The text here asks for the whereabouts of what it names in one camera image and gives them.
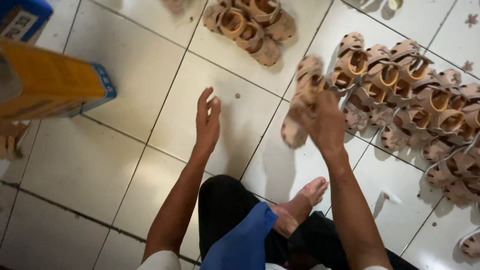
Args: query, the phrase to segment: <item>white tile floor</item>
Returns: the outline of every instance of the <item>white tile floor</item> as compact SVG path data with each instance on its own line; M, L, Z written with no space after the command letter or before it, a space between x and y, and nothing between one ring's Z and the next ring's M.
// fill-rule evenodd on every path
M55 14L38 45L105 65L119 95L86 116L35 121L24 159L0 162L0 265L14 270L137 267L150 223L190 156L195 101L206 86L223 112L204 180L230 174L281 203L314 177L328 177L310 140L292 151L279 135L305 53L320 55L330 70L344 34L361 32L367 47L409 37L439 71L473 62L463 82L480 82L480 25L465 24L480 13L478 0L404 1L393 17L385 0L283 0L298 34L271 68L199 23L214 0L192 0L180 18L159 0L48 2ZM480 226L480 215L426 185L428 163L418 152L391 155L376 146L376 133L346 133L345 144L386 247L421 270L479 269L456 242ZM382 190L403 204L379 199ZM329 192L316 209L331 217ZM194 269L198 238L195 212L180 249L189 259L183 270Z

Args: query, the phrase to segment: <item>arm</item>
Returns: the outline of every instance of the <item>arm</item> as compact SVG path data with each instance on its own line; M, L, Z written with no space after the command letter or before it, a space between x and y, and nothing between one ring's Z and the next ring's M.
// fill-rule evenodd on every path
M171 250L177 255L179 253L180 245L195 208L205 166L220 135L218 120L220 100L214 97L207 102L212 93L213 88L207 88L198 99L197 141L193 147L190 160L150 227L142 262L150 255L162 250Z
M334 222L350 267L392 269L375 220L348 162L343 145L345 118L337 104L333 92L323 91L318 95L315 113L296 107L290 116L308 131L327 164Z

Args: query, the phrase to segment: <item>yellow box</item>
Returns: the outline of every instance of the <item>yellow box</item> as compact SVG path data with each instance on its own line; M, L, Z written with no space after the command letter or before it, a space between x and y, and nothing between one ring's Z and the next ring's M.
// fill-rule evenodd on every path
M100 64L0 41L0 121L71 117L116 96Z

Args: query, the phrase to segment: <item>white sleeve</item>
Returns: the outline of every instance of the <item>white sleeve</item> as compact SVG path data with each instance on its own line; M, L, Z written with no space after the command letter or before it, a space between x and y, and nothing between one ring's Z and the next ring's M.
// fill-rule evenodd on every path
M181 270L180 260L172 251L162 250L148 257L137 270Z
M370 266L365 268L364 270L388 270L388 269L381 266Z

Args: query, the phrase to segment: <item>blue cloth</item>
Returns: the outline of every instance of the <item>blue cloth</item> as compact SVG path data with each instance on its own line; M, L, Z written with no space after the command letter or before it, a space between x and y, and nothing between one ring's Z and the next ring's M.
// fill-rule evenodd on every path
M212 245L200 270L264 270L265 237L278 216L259 202L228 234Z

